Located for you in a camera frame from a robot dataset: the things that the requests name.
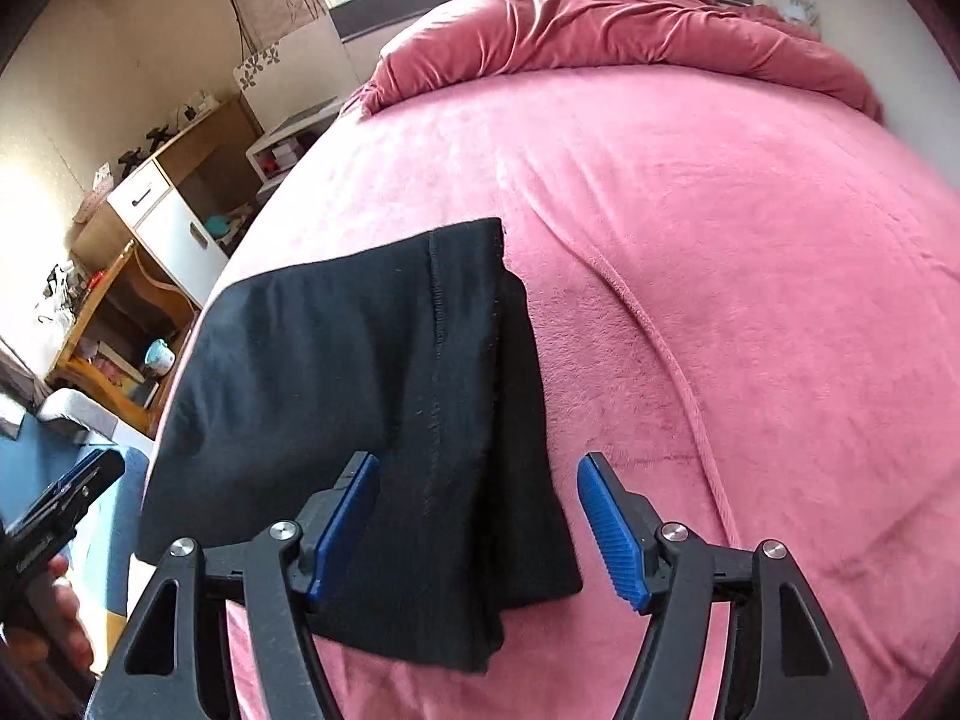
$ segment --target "clamp jaw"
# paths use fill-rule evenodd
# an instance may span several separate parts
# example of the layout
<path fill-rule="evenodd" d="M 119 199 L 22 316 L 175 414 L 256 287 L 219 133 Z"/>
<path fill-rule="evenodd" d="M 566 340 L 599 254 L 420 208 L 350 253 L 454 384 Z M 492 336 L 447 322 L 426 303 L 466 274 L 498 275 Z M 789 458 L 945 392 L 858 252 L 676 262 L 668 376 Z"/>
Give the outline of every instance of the clamp jaw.
<path fill-rule="evenodd" d="M 355 452 L 296 521 L 202 549 L 178 538 L 157 565 L 90 700 L 88 720 L 240 716 L 225 601 L 247 608 L 268 717 L 342 720 L 306 614 L 337 589 L 379 494 L 379 461 Z"/>
<path fill-rule="evenodd" d="M 867 720 L 827 616 L 783 544 L 728 549 L 664 523 L 599 452 L 580 461 L 577 490 L 617 594 L 651 616 L 616 720 L 689 717 L 717 602 L 730 603 L 730 628 L 715 720 Z"/>

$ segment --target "pink fleece bedsheet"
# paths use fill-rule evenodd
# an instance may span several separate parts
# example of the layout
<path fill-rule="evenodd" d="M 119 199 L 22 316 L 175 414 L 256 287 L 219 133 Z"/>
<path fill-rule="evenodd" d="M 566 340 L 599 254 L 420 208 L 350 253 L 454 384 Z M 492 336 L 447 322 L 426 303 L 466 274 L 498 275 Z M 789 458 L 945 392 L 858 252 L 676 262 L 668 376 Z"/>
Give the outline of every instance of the pink fleece bedsheet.
<path fill-rule="evenodd" d="M 828 95 L 667 65 L 530 71 L 344 116 L 214 292 L 487 215 L 529 293 L 584 591 L 506 613 L 484 676 L 319 642 L 347 720 L 613 716 L 645 622 L 577 503 L 587 450 L 708 541 L 782 539 L 871 717 L 898 718 L 960 630 L 960 197 Z M 232 647 L 262 718 L 237 609 Z"/>

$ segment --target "bedroom wall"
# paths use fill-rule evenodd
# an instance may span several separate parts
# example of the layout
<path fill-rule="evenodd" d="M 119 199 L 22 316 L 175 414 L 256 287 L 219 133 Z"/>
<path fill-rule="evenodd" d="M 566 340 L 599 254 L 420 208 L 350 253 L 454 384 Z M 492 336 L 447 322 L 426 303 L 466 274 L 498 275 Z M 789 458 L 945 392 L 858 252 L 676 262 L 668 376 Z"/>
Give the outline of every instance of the bedroom wall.
<path fill-rule="evenodd" d="M 382 29 L 375 29 L 373 32 L 344 43 L 353 71 L 361 82 L 373 75 L 382 47 L 415 21 L 416 19 L 407 19 L 392 26 L 384 26 Z"/>
<path fill-rule="evenodd" d="M 98 0 L 52 0 L 0 76 L 0 333 L 45 368 L 32 321 L 93 173 L 163 108 Z"/>
<path fill-rule="evenodd" d="M 960 80 L 906 0 L 813 0 L 824 42 L 864 71 L 886 127 L 960 189 Z"/>
<path fill-rule="evenodd" d="M 240 33 L 228 0 L 99 2 L 151 77 L 165 110 L 200 88 L 221 100 L 236 94 Z"/>

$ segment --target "hand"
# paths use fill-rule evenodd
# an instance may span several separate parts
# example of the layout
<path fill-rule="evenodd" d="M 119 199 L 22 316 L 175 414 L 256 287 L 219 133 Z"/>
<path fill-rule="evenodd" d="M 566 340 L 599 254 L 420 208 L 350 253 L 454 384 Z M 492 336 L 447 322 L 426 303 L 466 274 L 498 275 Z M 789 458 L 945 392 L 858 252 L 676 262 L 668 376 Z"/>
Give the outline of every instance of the hand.
<path fill-rule="evenodd" d="M 83 625 L 77 619 L 77 615 L 80 613 L 80 599 L 77 598 L 77 594 L 73 591 L 70 583 L 62 579 L 66 574 L 66 569 L 67 560 L 63 555 L 57 555 L 51 560 L 49 571 L 50 576 L 56 582 L 54 584 L 56 608 L 64 615 L 68 630 L 68 654 L 78 669 L 85 670 L 93 665 L 93 645 L 90 644 L 90 639 L 83 630 Z M 38 635 L 29 631 L 21 631 L 18 628 L 8 628 L 5 635 L 13 663 L 24 672 L 29 671 L 34 664 L 46 659 L 49 645 Z"/>

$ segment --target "blue clamp pad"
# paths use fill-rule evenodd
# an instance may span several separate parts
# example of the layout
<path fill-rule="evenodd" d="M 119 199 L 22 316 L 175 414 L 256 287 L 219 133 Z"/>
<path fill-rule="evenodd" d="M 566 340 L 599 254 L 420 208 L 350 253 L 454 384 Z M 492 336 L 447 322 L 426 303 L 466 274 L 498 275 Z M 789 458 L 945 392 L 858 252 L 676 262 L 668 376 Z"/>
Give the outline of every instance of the blue clamp pad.
<path fill-rule="evenodd" d="M 644 580 L 643 550 L 589 457 L 584 457 L 578 466 L 577 493 L 616 594 L 629 601 L 633 610 L 642 613 L 650 602 L 650 590 Z"/>
<path fill-rule="evenodd" d="M 356 452 L 333 488 L 320 494 L 325 509 L 333 511 L 313 548 L 312 580 L 306 591 L 311 604 L 328 599 L 346 576 L 379 493 L 380 461 L 367 452 Z M 301 527 L 307 532 L 309 525 L 301 523 Z"/>

